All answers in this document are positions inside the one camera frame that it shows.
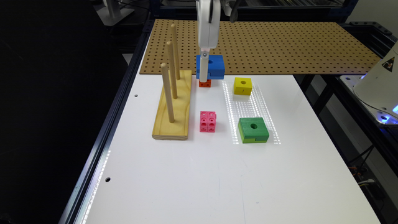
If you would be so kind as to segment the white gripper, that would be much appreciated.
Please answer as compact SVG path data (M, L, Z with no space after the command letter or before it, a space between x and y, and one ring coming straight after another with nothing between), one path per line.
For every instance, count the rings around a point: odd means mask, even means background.
M220 0L198 0L196 6L200 47L199 81L205 83L208 76L210 49L215 49L218 44L221 3Z

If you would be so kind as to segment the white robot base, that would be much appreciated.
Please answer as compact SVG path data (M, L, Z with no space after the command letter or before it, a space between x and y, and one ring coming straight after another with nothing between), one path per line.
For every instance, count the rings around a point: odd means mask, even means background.
M380 125L397 126L397 44L363 75L340 80Z

